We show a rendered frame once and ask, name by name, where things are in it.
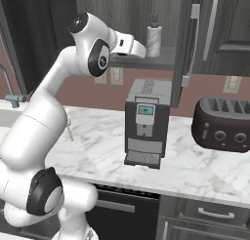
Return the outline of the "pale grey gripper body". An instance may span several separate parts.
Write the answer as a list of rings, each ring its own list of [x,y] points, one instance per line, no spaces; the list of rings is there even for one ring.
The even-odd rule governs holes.
[[[139,41],[135,40],[133,42],[130,55],[133,57],[144,59],[146,57],[146,47],[143,44],[141,44]]]

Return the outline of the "white marble soap dispenser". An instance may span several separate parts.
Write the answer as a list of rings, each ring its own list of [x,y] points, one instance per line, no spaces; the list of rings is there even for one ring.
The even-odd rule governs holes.
[[[149,15],[146,34],[146,55],[150,58],[160,56],[162,27],[158,23],[158,15]]]

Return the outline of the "open grey cabinet door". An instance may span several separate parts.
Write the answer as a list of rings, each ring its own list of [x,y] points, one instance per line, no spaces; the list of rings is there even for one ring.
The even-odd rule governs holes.
[[[180,20],[178,27],[177,46],[175,54],[174,73],[172,78],[171,104],[172,108],[177,108],[182,94],[183,76],[188,70],[190,49],[192,48],[194,37],[195,21],[190,18],[191,6],[199,4],[202,0],[182,0]]]

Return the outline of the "closed grey cabinet door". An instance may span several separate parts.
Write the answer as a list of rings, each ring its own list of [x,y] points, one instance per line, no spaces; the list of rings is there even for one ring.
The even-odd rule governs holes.
[[[202,0],[192,72],[250,77],[250,0],[219,0],[208,58],[203,51],[213,0]]]

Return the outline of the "open dark cabinet door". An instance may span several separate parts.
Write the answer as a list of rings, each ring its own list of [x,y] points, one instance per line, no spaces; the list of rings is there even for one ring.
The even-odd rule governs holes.
[[[23,95],[74,44],[68,26],[76,15],[75,0],[0,0],[0,34]]]

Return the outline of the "grey sink tap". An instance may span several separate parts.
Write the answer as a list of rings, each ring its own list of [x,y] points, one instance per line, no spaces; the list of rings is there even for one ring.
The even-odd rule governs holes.
[[[24,95],[17,96],[14,94],[6,68],[2,64],[0,64],[0,69],[4,74],[4,78],[6,80],[7,87],[9,90],[9,94],[5,96],[5,100],[9,101],[12,104],[12,108],[18,108],[21,102],[26,102],[26,97]]]

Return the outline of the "pale sink basin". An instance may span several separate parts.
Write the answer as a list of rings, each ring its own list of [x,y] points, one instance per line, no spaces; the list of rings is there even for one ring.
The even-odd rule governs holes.
[[[20,111],[0,109],[0,127],[11,128],[20,115]]]

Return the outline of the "grey black coffee machine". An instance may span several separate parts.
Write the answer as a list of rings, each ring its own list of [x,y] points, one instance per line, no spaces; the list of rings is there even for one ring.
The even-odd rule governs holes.
[[[125,101],[125,165],[160,169],[165,157],[172,82],[136,79]]]

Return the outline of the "dark brown four-slot toaster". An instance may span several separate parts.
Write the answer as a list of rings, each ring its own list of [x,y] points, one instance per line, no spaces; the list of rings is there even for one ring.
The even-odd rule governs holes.
[[[205,97],[193,113],[191,134],[208,149],[247,152],[250,150],[250,100]]]

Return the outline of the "black dishwasher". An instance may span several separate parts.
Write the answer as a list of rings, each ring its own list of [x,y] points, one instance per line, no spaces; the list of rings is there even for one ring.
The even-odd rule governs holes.
[[[155,240],[160,195],[146,191],[96,184],[98,201],[134,205],[134,213],[95,206],[86,213],[99,240]]]

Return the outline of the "grey drawer front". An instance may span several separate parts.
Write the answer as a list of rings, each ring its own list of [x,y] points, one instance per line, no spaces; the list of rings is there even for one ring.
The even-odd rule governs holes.
[[[187,218],[190,220],[211,221],[215,223],[230,224],[233,226],[243,226],[250,218],[250,209],[218,203],[179,198],[177,200],[176,206],[179,216],[181,218]],[[198,207],[204,208],[205,211],[211,213],[224,215],[227,215],[228,213],[234,213],[235,218],[233,220],[224,220],[203,216],[197,212]]]

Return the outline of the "grey base cupboard door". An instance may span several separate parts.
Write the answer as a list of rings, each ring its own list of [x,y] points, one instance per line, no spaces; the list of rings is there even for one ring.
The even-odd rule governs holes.
[[[162,240],[166,220],[167,240],[250,240],[250,230],[244,228],[163,217],[158,218],[155,240]]]

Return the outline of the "dark grey wall cabinet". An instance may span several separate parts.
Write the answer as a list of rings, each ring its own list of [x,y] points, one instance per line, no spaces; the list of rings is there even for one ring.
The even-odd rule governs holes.
[[[75,1],[77,15],[91,13],[112,29],[132,34],[142,44],[146,43],[148,16],[158,15],[158,23],[162,27],[160,56],[143,60],[113,56],[110,64],[128,68],[174,70],[182,0]]]

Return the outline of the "white wall outlet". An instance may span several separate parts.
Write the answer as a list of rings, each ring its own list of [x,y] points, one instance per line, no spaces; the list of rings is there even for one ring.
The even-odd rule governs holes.
[[[225,94],[237,94],[241,80],[241,76],[228,76],[225,81],[223,92]]]
[[[123,68],[122,67],[112,67],[110,69],[110,83],[112,85],[123,84]]]
[[[104,72],[104,74],[100,77],[97,77],[95,79],[96,84],[106,84],[107,83],[107,70]]]

